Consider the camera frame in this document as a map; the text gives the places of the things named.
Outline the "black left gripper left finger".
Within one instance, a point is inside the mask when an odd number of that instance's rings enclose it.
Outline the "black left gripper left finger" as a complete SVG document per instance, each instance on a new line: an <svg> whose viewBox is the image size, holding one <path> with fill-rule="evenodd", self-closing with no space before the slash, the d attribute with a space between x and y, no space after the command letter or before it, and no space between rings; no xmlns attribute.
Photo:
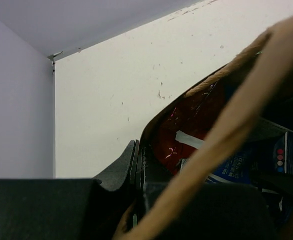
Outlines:
<svg viewBox="0 0 293 240"><path fill-rule="evenodd" d="M134 198L138 142L92 178L0 179L0 240L109 240Z"/></svg>

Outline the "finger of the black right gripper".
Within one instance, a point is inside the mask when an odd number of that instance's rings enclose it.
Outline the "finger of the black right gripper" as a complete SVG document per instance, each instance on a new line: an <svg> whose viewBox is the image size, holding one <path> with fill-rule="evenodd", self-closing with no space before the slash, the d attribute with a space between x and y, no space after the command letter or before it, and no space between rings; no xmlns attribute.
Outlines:
<svg viewBox="0 0 293 240"><path fill-rule="evenodd" d="M260 171L253 171L250 177L265 185L269 190L273 190L284 197L288 198L293 204L293 175L285 173L265 173Z"/></svg>

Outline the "green paper bag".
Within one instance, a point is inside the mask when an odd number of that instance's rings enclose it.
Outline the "green paper bag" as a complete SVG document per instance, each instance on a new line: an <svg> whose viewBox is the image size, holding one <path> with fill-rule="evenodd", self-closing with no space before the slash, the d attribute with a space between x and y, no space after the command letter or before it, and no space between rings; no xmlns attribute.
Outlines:
<svg viewBox="0 0 293 240"><path fill-rule="evenodd" d="M205 85L220 80L254 55L258 55L255 65L219 115L203 146L170 181L150 212L130 231L125 227L128 212L123 214L114 239L151 240L157 237L180 215L207 176L240 147L293 67L293 16L267 28L230 63L186 95L191 96Z"/></svg>

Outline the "red snack packet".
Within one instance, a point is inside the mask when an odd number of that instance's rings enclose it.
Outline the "red snack packet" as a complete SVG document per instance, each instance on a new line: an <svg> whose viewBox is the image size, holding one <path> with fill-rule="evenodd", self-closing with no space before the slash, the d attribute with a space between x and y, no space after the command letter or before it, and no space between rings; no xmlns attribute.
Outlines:
<svg viewBox="0 0 293 240"><path fill-rule="evenodd" d="M183 98L161 122L151 147L155 157L172 174L180 171L182 159L196 148L176 140L178 132L203 140L227 101L222 83L215 83L197 94Z"/></svg>

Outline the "dark blue pretzel packet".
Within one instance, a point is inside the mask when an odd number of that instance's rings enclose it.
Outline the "dark blue pretzel packet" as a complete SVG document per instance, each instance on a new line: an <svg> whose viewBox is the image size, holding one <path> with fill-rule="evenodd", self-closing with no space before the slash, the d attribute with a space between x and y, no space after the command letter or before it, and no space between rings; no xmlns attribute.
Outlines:
<svg viewBox="0 0 293 240"><path fill-rule="evenodd" d="M244 144L240 151L230 156L207 179L208 184L247 184L261 192L266 206L278 228L284 225L293 210L287 197L271 190L252 172L293 175L293 132Z"/></svg>

